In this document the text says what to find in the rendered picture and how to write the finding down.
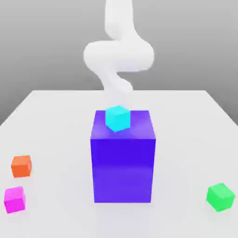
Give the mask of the small cyan cube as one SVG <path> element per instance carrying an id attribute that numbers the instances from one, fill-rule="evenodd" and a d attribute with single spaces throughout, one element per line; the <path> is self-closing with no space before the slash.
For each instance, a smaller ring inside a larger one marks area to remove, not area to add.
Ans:
<path id="1" fill-rule="evenodd" d="M 130 110 L 122 106 L 114 106 L 105 110 L 105 125 L 112 131 L 119 132 L 131 126 Z"/>

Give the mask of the small orange cube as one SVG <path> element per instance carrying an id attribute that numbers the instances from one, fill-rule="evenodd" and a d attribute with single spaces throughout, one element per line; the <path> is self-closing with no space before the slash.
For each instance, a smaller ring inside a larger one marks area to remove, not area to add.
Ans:
<path id="1" fill-rule="evenodd" d="M 11 163 L 11 169 L 15 178 L 28 177 L 32 171 L 32 162 L 29 155 L 15 156 Z"/>

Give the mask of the small green cube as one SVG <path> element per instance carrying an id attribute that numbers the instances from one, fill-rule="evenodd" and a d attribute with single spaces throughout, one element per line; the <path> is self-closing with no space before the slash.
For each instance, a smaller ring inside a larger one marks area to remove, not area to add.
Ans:
<path id="1" fill-rule="evenodd" d="M 221 212 L 232 207 L 235 197 L 231 189 L 224 183 L 219 183 L 208 188 L 206 201 L 216 212 Z"/>

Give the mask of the small magenta cube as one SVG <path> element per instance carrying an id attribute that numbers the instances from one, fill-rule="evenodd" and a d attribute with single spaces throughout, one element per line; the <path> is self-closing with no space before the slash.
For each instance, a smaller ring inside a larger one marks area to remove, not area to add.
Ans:
<path id="1" fill-rule="evenodd" d="M 5 190 L 4 206 L 8 214 L 25 210 L 26 196 L 22 186 L 8 188 Z"/>

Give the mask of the large purple box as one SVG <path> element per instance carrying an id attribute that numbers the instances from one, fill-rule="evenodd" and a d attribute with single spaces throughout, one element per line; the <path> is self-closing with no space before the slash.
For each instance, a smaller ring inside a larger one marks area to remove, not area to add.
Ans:
<path id="1" fill-rule="evenodd" d="M 90 143 L 96 203 L 151 201 L 156 136 L 148 111 L 131 111 L 130 128 L 113 132 L 97 110 Z"/>

